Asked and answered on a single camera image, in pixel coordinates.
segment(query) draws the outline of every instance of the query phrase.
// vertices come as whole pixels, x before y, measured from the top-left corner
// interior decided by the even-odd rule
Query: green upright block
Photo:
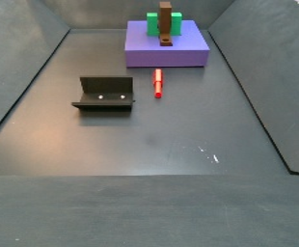
[[[158,28],[158,13],[147,13],[147,35],[159,36],[161,31]]]
[[[182,35],[182,13],[171,13],[171,29],[170,34],[174,36]]]

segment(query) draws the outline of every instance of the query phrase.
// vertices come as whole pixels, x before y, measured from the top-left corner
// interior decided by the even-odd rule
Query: purple platform
[[[161,46],[159,37],[149,37],[147,22],[130,21],[126,39],[127,67],[203,67],[209,46],[194,20],[183,20],[182,36],[174,46]]]

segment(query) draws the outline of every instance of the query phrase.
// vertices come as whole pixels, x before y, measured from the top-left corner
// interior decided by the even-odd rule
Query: red stick
[[[154,86],[155,86],[155,97],[161,98],[163,96],[163,86],[165,86],[165,75],[162,69],[155,69]]]

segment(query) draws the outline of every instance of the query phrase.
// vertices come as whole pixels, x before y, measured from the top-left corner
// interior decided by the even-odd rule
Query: black metal bracket
[[[131,109],[134,103],[133,77],[82,76],[83,97],[73,105],[81,110]]]

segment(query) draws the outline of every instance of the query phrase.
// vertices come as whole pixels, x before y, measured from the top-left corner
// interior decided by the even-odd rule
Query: gray wall
[[[0,0],[0,121],[69,27],[37,0]]]
[[[146,19],[157,12],[155,0],[43,0],[73,28],[127,28],[133,19]],[[235,0],[171,0],[173,10],[183,12],[185,19],[195,19],[207,29]]]
[[[287,165],[299,172],[299,5],[238,0],[210,32]]]

